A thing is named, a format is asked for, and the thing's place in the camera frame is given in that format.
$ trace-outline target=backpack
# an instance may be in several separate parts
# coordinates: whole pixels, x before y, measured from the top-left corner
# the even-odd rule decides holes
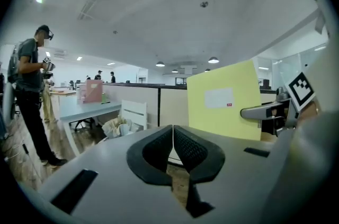
[[[21,45],[23,45],[26,41],[29,39],[25,40],[24,42],[20,42],[20,44],[14,46],[13,53],[10,58],[10,62],[8,63],[8,70],[7,70],[7,80],[11,83],[14,84],[17,80],[17,76],[19,74],[19,50]]]

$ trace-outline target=ceiling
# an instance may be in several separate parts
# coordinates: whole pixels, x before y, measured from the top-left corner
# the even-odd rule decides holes
[[[40,47],[38,49],[39,57],[42,59],[45,58],[47,56],[46,51],[50,53],[51,60],[55,62],[73,63],[77,65],[87,65],[87,66],[98,66],[104,68],[116,68],[125,65],[124,63],[113,61],[111,59],[90,56],[80,52],[72,53],[67,50],[56,48]]]
[[[255,56],[316,8],[314,0],[15,0],[1,40],[22,40],[44,23],[52,47],[75,57],[201,72]],[[220,63],[208,64],[212,56]],[[155,67],[159,60],[168,67]]]

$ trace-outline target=black cap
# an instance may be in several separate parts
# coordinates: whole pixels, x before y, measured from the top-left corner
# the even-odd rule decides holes
[[[42,25],[42,26],[40,26],[38,29],[37,29],[37,31],[40,31],[40,30],[42,30],[42,31],[45,31],[47,34],[49,34],[49,27],[47,26],[47,25]]]
[[[52,31],[49,30],[49,27],[47,25],[43,24],[42,26],[38,27],[37,32],[41,30],[46,32],[46,34],[48,35],[48,38],[46,39],[52,40],[54,34],[52,33]]]

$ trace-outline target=person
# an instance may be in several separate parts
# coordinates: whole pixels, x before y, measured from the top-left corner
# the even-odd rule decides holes
[[[5,77],[0,71],[0,93],[4,93],[4,86],[5,86]]]
[[[39,110],[42,88],[40,69],[48,70],[49,63],[38,63],[38,47],[47,46],[48,40],[53,37],[50,33],[48,26],[42,25],[36,30],[34,38],[20,44],[15,96],[42,164],[49,163],[52,167],[57,167],[67,163],[67,160],[58,159],[49,147]]]
[[[114,72],[112,71],[111,71],[111,76],[112,76],[111,83],[115,83],[115,76],[114,76]]]
[[[102,71],[99,70],[99,71],[97,72],[97,75],[95,75],[94,80],[101,80],[101,73],[102,73]]]
[[[54,85],[54,82],[49,79],[44,79],[44,89],[42,91],[42,101],[43,101],[43,115],[44,115],[44,122],[45,123],[55,123],[57,119],[54,116],[51,94],[49,92],[49,86]]]

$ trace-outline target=white label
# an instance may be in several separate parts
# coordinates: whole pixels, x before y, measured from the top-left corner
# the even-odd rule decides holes
[[[226,87],[205,91],[205,106],[207,108],[234,107],[233,89]]]

